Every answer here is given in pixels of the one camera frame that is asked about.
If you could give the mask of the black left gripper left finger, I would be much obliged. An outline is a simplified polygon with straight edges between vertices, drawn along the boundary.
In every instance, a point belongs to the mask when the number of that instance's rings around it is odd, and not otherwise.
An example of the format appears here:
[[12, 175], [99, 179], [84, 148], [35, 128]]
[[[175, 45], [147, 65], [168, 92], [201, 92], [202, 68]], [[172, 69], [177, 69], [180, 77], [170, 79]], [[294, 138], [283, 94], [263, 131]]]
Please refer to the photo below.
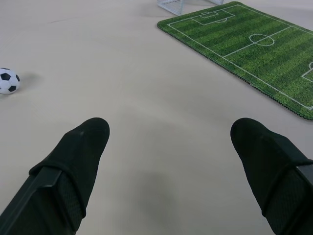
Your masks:
[[30, 169], [1, 214], [1, 234], [76, 234], [86, 217], [109, 136], [109, 124], [99, 117], [65, 133], [50, 154]]

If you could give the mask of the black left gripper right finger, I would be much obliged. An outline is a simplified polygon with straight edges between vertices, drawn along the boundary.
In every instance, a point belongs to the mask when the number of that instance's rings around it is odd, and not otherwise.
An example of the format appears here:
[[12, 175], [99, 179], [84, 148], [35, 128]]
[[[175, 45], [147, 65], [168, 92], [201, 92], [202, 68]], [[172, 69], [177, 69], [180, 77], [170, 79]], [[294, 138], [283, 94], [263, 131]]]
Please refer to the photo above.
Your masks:
[[288, 138], [251, 118], [230, 130], [247, 181], [276, 235], [313, 233], [313, 162]]

